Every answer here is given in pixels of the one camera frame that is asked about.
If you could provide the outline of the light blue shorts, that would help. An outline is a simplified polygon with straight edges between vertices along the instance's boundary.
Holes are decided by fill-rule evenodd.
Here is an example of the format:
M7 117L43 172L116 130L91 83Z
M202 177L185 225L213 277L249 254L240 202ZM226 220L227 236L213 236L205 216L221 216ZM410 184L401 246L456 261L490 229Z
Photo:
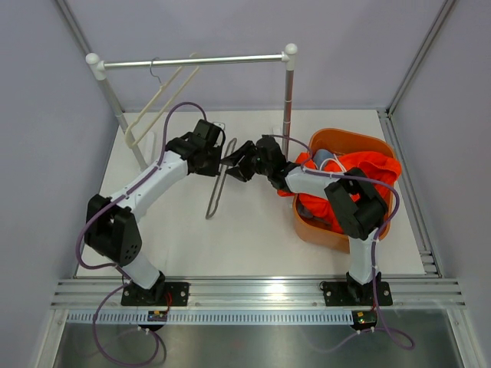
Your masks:
M308 165L314 165L315 169L324 169L328 163L333 163L333 160L333 153L326 149L319 149L314 154L313 160L308 162ZM300 202L298 213L302 217L322 222L331 228L331 230L334 230L335 217L330 203L326 199L308 194L300 194L298 200Z

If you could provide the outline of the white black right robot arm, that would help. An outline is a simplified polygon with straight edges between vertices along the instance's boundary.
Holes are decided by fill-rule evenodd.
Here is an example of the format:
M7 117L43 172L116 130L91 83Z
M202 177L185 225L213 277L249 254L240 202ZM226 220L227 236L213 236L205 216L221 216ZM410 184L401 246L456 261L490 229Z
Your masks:
M325 199L348 236L351 265L346 275L348 297L358 305L378 305L381 280L377 268L376 244L382 231L387 204L375 188L375 181L354 167L345 173L309 169L287 160L273 136L247 141L221 159L226 173L241 182L255 174L265 176L275 189Z

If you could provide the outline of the grey hanger with metal hook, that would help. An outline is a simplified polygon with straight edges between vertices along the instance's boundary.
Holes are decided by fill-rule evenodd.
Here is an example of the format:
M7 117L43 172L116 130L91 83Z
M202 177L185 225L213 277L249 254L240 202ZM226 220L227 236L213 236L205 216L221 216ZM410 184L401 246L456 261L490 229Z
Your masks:
M225 156L229 156L236 147L237 139L232 138L226 146ZM226 181L226 169L227 166L221 164L219 167L219 175L213 186L213 190L209 199L208 207L206 210L205 219L210 220L215 214L219 207L219 200L222 195L222 190Z

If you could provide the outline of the orange shorts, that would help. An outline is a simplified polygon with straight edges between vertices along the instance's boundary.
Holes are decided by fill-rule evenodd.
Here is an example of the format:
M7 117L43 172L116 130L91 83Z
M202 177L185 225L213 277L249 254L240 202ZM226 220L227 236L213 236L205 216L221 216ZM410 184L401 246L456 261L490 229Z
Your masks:
M308 165L308 154L301 153L278 195L326 199L335 217L332 231L338 234L363 240L372 232L383 234L396 212L389 209L387 198L398 197L394 183L402 172L400 163L374 151L349 153L340 161L344 172L334 162L318 170Z

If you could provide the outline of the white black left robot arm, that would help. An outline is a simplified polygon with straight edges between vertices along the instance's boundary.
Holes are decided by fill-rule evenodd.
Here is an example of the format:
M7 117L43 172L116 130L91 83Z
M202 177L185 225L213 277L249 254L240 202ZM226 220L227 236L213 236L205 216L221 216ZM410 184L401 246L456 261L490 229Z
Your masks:
M189 285L167 284L163 272L142 252L138 222L165 191L189 174L217 176L225 138L223 124L199 120L193 131L169 141L134 181L113 195L90 199L83 240L129 278L121 297L123 306L187 304Z

